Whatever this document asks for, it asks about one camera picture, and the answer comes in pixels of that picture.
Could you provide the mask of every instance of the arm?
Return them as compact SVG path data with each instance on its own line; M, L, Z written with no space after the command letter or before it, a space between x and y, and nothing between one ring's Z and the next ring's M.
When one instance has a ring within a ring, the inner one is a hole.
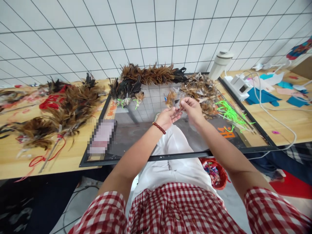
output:
M191 123L205 139L216 160L228 172L242 200L244 200L247 190L254 186L274 192L274 189L249 160L205 120L201 107L196 100L187 97L181 101L181 105L188 113Z
M165 131L177 121L182 113L174 114L175 107L164 110L156 123ZM101 186L98 195L107 191L117 191L128 201L133 179L147 163L150 154L163 133L154 125L124 154Z

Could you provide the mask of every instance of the plaid sleeve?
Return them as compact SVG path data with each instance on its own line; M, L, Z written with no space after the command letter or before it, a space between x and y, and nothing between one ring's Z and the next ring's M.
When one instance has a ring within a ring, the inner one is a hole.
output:
M109 191L95 198L68 234L125 233L127 218L122 194Z
M253 233L308 233L312 220L270 190L254 187L244 197Z

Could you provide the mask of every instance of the person's left hand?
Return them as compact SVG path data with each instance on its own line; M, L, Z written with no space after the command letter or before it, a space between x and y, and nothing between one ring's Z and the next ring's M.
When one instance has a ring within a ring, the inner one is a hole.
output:
M172 107L171 109L164 109L158 116L155 121L159 126L161 126L165 131L167 131L170 126L181 118L182 112L176 113L176 108Z

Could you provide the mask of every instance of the person's right hand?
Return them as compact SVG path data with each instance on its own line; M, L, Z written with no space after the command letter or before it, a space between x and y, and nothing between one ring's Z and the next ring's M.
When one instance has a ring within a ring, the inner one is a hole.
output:
M206 121L204 116L202 115L201 106L199 102L197 102L195 99L191 97L185 97L181 100L180 104L183 109L186 110L189 116L189 120L193 125L195 125L195 127L199 127L201 123Z

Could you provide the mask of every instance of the white thermos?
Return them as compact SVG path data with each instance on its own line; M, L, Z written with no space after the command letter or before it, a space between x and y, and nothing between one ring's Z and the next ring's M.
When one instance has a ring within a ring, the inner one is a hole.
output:
M225 70L226 66L230 63L234 54L227 50L221 50L215 57L214 64L210 70L208 78L215 81L219 78L221 73Z

